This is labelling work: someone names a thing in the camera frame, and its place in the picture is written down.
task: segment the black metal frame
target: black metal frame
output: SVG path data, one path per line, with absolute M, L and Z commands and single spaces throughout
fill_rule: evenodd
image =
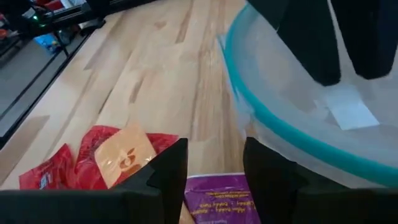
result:
M 36 27 L 30 35 L 43 35 L 53 32 L 54 30 L 70 27 L 74 24 L 79 24 L 98 18 L 102 19 L 101 17 L 107 16 L 109 14 L 130 9 L 132 7 L 137 7 L 152 1 L 155 0 L 110 0 L 106 9 L 101 8 L 100 13 L 98 12 L 98 9 L 92 9 L 87 7 L 85 4 L 56 12 L 54 15 L 48 13 L 46 15 L 47 17 L 53 16 L 51 26 Z

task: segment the plastic container lid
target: plastic container lid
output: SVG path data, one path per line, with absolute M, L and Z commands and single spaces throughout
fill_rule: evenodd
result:
M 365 80 L 355 74 L 338 30 L 336 38 L 342 79 L 324 87 L 248 4 L 226 36 L 233 91 L 258 121 L 297 148 L 351 174 L 398 187 L 398 63 L 388 76 Z

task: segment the black fabric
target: black fabric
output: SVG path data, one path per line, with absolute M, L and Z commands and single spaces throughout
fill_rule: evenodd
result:
M 98 17 L 105 17 L 106 12 L 109 10 L 109 0 L 86 0 L 87 6 Z
M 398 190 L 348 189 L 254 138 L 247 138 L 244 171 L 262 223 L 395 223 Z
M 331 3 L 355 72 L 366 79 L 388 75 L 398 43 L 398 1 Z
M 249 0 L 318 83 L 340 81 L 340 61 L 327 0 Z
M 0 223 L 177 224 L 187 179 L 188 140 L 180 139 L 109 190 L 0 191 Z

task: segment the orange label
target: orange label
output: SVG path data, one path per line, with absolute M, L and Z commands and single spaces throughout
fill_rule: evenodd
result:
M 124 181 L 156 156 L 144 130 L 134 123 L 107 139 L 95 161 L 108 188 Z

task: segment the clear plastic bowl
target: clear plastic bowl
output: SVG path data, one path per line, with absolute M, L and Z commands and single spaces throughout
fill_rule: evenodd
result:
M 335 30 L 342 80 L 324 87 L 246 5 L 222 49 L 239 122 L 250 117 L 262 142 L 348 187 L 398 187 L 398 63 L 383 78 L 357 76 Z

